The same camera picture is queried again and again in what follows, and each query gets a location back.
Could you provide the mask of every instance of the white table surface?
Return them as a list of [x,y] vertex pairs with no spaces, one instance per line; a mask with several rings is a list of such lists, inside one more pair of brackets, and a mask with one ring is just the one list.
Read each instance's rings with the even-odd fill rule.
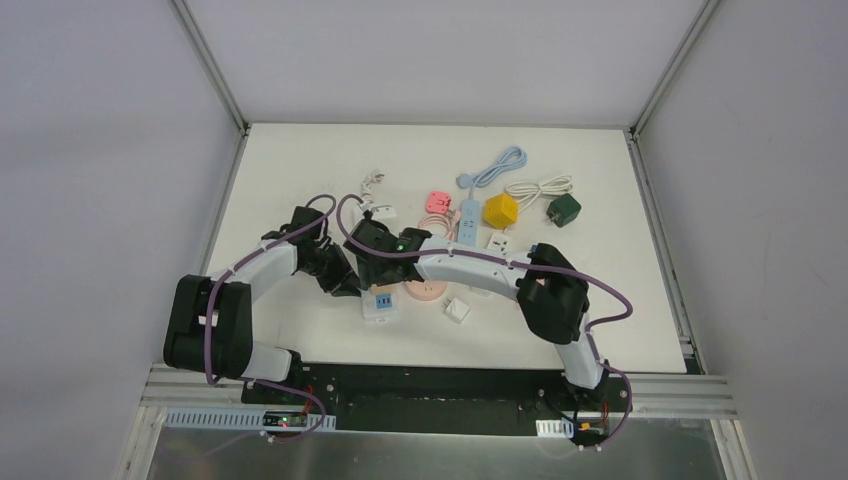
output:
[[[398,211],[395,227],[415,226],[432,190],[450,193],[458,206],[468,194],[455,184],[463,172],[489,166],[510,145],[528,163],[478,189],[485,202],[517,180],[552,172],[574,177],[578,218],[563,228],[545,217],[538,200],[507,231],[516,250],[555,245],[579,270],[606,281],[633,302],[634,315],[596,327],[598,347],[610,363],[633,372],[685,371],[680,343],[624,135],[610,130],[386,125],[256,124],[239,165],[210,262],[210,271],[235,263],[259,237],[287,223],[295,206],[329,192],[359,193],[365,175],[386,178],[373,187],[375,203]],[[322,208],[325,203],[316,204]],[[345,212],[343,218],[350,215]],[[485,246],[495,230],[478,232]],[[331,223],[330,234],[343,238]],[[348,253],[355,267],[353,256]],[[315,279],[296,274],[254,304],[257,340],[299,351],[305,361],[477,368],[562,368],[554,347],[528,330],[515,302],[483,297],[450,285],[447,297],[470,304],[461,325],[441,312],[442,301],[419,302],[398,287],[401,318],[369,324],[358,298],[333,298]],[[590,287],[593,318],[622,306]]]

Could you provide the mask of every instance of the blue power strip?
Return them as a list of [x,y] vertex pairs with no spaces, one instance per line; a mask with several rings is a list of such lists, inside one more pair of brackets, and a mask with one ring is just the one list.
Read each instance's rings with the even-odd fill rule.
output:
[[459,211],[462,212],[462,217],[459,219],[456,243],[476,247],[477,226],[480,224],[480,202],[467,198],[462,201]]

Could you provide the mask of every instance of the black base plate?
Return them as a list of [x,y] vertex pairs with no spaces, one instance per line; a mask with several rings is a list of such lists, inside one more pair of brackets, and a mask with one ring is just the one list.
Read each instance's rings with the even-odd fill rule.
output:
[[[303,364],[295,388],[310,385],[336,416],[339,430],[534,436],[536,420],[560,418],[575,401],[562,370],[390,367],[328,363]],[[604,396],[610,411],[626,400],[619,378],[610,378]],[[246,404],[302,405],[303,399],[254,386],[242,392]],[[599,411],[601,404],[580,404]]]

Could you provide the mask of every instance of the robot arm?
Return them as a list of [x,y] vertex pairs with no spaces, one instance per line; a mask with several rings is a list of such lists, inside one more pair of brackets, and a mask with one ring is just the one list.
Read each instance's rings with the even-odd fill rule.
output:
[[[404,229],[395,237],[381,223],[365,219],[357,224],[351,236],[369,249],[386,253],[463,250],[463,255],[425,254],[392,259],[345,242],[345,248],[358,258],[364,286],[439,280],[489,290],[515,300],[530,331],[554,344],[562,359],[566,380],[587,393],[597,393],[600,389],[606,378],[605,370],[598,364],[586,334],[581,331],[583,322],[588,321],[586,282],[477,258],[475,254],[482,257],[491,256],[493,252],[458,245],[417,228]],[[529,252],[501,255],[525,264],[573,269],[555,247],[546,244],[535,245]]]
[[[290,224],[263,236],[259,244],[263,253],[247,260],[223,284],[214,304],[217,317],[213,315],[211,320],[215,327],[211,346],[214,375],[275,382],[289,376],[291,366],[300,361],[299,355],[254,342],[251,308],[274,284],[301,271],[314,276],[322,290],[333,296],[359,296],[360,287],[424,280],[449,281],[493,291],[516,301],[530,331],[554,344],[569,384],[584,394],[598,394],[602,390],[605,370],[596,361],[589,340],[581,331],[583,322],[588,321],[586,282],[475,258],[475,254],[491,256],[493,252],[456,245],[426,230],[407,228],[396,237],[370,218],[357,224],[352,238],[371,249],[371,253],[345,242],[345,247],[357,257],[361,282],[341,248],[326,236],[326,229],[321,232],[320,225],[269,248],[284,232],[308,225],[321,215],[317,210],[297,207]],[[465,254],[411,255],[403,259],[373,254],[373,250],[385,253],[451,250],[455,245]],[[504,254],[504,258],[573,269],[556,248],[546,244],[538,244],[529,252]],[[205,318],[206,307],[215,281],[225,272],[208,277],[187,275],[178,283],[164,348],[168,365],[204,371],[203,324],[209,321]]]
[[285,232],[307,226],[322,212],[297,207],[292,221],[262,237],[262,254],[247,261],[221,286],[213,318],[206,307],[212,287],[228,270],[208,277],[186,275],[177,284],[163,357],[174,367],[204,371],[204,324],[211,321],[212,373],[226,378],[262,378],[275,382],[288,377],[299,355],[253,340],[252,304],[277,282],[300,271],[316,278],[321,289],[335,297],[359,296],[359,278],[341,248],[317,225],[305,233],[278,243]]

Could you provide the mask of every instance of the white power adapter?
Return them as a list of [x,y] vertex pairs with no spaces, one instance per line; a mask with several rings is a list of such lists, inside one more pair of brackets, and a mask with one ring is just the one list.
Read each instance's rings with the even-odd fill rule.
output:
[[453,300],[445,300],[445,315],[448,316],[451,320],[454,321],[457,325],[461,325],[465,320],[465,317],[471,313],[471,307],[468,306],[467,303],[463,302],[458,298],[454,298]]

